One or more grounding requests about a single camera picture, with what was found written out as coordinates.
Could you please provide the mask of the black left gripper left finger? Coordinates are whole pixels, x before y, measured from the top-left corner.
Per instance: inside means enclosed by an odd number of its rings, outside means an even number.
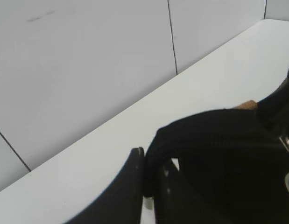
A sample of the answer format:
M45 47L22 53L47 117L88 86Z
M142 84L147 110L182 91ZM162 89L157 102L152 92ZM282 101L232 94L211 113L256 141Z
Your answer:
M143 200L144 150L133 148L110 185L70 224L139 224Z

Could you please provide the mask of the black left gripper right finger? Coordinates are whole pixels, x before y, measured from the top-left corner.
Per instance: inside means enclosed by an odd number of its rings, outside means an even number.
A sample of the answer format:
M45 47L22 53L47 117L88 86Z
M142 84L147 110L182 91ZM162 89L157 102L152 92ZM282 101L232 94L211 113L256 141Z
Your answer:
M204 207L171 159L158 169L156 180L154 206L157 224L201 223Z

